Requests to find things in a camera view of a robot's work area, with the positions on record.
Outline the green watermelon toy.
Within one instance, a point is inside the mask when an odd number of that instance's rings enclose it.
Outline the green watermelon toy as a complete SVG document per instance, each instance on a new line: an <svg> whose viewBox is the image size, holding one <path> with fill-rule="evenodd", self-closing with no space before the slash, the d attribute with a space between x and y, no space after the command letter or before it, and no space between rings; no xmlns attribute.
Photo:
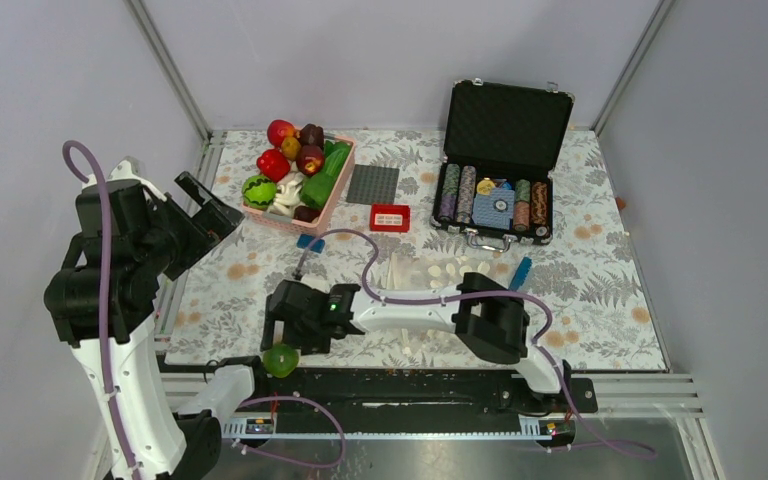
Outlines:
<svg viewBox="0 0 768 480"><path fill-rule="evenodd" d="M274 201L277 184L265 175L254 175L244 181L241 193L244 206L265 211Z"/></svg>

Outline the dark red apple toy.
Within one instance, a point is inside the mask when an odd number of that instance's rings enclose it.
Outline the dark red apple toy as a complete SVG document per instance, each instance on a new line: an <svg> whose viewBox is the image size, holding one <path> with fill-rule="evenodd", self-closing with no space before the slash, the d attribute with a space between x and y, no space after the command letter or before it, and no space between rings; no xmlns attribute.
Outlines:
<svg viewBox="0 0 768 480"><path fill-rule="evenodd" d="M323 150L317 145L303 145L295 160L299 172L307 177L317 174L325 164Z"/></svg>

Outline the yellow lemon toy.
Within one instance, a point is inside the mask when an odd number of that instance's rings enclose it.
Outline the yellow lemon toy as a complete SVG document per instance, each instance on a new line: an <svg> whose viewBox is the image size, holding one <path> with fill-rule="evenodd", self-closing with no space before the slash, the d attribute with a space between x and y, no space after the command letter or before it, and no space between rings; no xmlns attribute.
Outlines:
<svg viewBox="0 0 768 480"><path fill-rule="evenodd" d="M295 136L287 136L280 144L280 151L288 161L295 162L301 147L300 141Z"/></svg>

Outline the dark purple plum toy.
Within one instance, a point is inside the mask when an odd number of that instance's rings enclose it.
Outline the dark purple plum toy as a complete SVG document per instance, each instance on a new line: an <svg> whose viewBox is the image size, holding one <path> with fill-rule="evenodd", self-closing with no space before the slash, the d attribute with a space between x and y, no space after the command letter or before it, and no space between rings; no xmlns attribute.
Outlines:
<svg viewBox="0 0 768 480"><path fill-rule="evenodd" d="M313 145L324 149L325 133L322 126L308 123L298 131L297 138L302 146Z"/></svg>

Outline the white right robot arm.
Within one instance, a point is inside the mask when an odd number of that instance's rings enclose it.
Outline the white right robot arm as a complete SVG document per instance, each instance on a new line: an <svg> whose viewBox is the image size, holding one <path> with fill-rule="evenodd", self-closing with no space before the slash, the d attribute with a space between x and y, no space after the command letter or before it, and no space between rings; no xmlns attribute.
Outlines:
<svg viewBox="0 0 768 480"><path fill-rule="evenodd" d="M479 360L509 367L525 381L541 414L580 408L568 364L528 331L533 296L468 273L454 286L420 291L374 290L367 283L336 284L327 291L299 279L284 280L266 299L261 352L284 345L301 355L325 354L332 341L380 330L432 330L456 336Z"/></svg>

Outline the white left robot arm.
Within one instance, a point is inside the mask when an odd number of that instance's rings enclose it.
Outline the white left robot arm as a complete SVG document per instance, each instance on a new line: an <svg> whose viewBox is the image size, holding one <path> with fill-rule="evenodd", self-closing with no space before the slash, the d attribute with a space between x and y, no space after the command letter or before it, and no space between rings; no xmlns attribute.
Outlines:
<svg viewBox="0 0 768 480"><path fill-rule="evenodd" d="M153 340L160 278L176 279L229 236L242 214L189 173L188 214L135 175L83 188L71 239L44 304L96 396L115 479L200 479L217 463L214 407L176 413L162 390Z"/></svg>

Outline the red bell pepper toy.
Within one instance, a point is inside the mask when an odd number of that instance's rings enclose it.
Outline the red bell pepper toy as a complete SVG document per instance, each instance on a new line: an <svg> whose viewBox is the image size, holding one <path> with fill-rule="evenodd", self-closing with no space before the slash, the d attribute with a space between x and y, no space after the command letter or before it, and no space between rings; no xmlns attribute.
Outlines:
<svg viewBox="0 0 768 480"><path fill-rule="evenodd" d="M279 183L291 171L291 166L283 153L276 148L264 151L256 160L256 166L262 175L274 183Z"/></svg>

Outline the clear zip top bag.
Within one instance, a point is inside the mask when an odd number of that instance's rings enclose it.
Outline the clear zip top bag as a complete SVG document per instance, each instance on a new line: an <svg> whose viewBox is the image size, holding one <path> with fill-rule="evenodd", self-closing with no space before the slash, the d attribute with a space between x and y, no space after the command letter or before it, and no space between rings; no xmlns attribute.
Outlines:
<svg viewBox="0 0 768 480"><path fill-rule="evenodd" d="M393 253L390 257L386 288L389 290L432 290L455 286L466 273L480 273L493 278L494 262L468 256L434 259L408 257ZM400 331L403 353L411 356L465 355L469 350L455 334L439 330Z"/></svg>

